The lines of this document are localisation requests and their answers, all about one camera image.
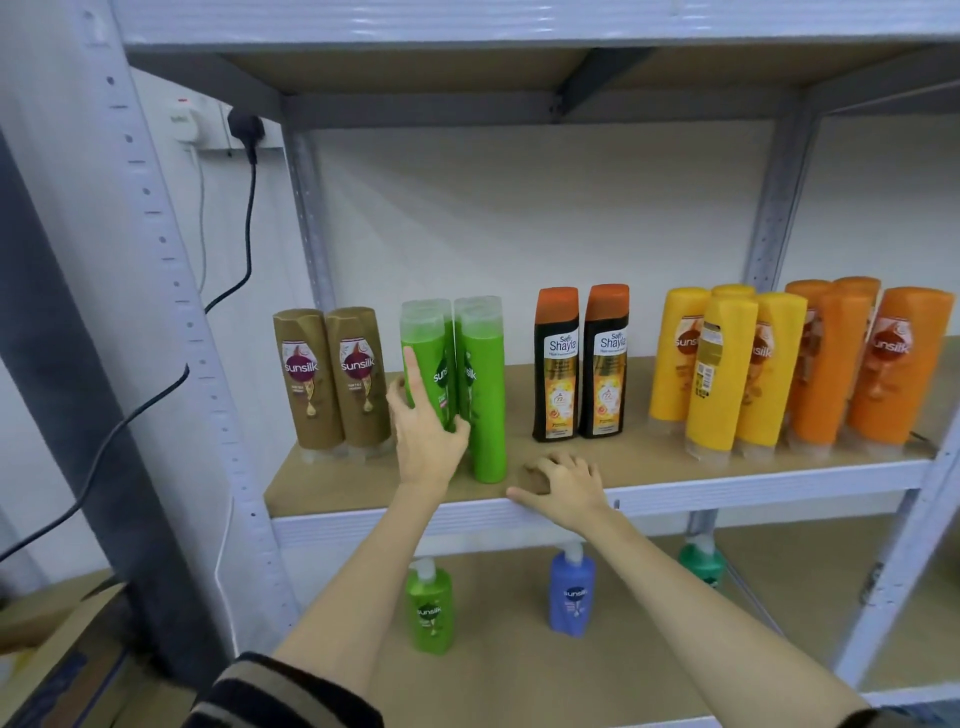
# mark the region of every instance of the black bottle with orange cap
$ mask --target black bottle with orange cap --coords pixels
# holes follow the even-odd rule
[[[577,434],[580,296],[576,288],[542,288],[534,323],[534,439]]]
[[[630,286],[604,283],[590,288],[584,319],[582,437],[609,437],[623,431],[629,319]]]

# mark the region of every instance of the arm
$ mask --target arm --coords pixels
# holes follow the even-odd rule
[[[414,549],[467,449],[469,425],[446,432],[423,389],[413,350],[403,350],[415,408],[391,382],[400,484],[387,512],[276,650],[281,662],[364,695]]]
[[[594,544],[647,610],[717,719],[736,728],[832,728],[867,703],[827,669],[681,567],[614,511],[600,473],[541,458],[550,494],[507,496]]]

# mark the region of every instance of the blue pump bottle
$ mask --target blue pump bottle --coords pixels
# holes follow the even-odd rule
[[[550,628],[583,637],[593,607],[596,565],[579,542],[563,549],[550,564]]]

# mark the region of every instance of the black plug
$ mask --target black plug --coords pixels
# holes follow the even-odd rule
[[[250,164],[256,164],[256,145],[263,140],[265,135],[263,121],[260,117],[231,109],[230,113],[227,114],[227,126],[230,129],[230,136],[243,143]]]

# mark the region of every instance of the white plug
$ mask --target white plug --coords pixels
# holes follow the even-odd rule
[[[173,137],[181,144],[198,146],[204,138],[201,127],[200,112],[189,102],[171,104],[168,109],[170,130]]]

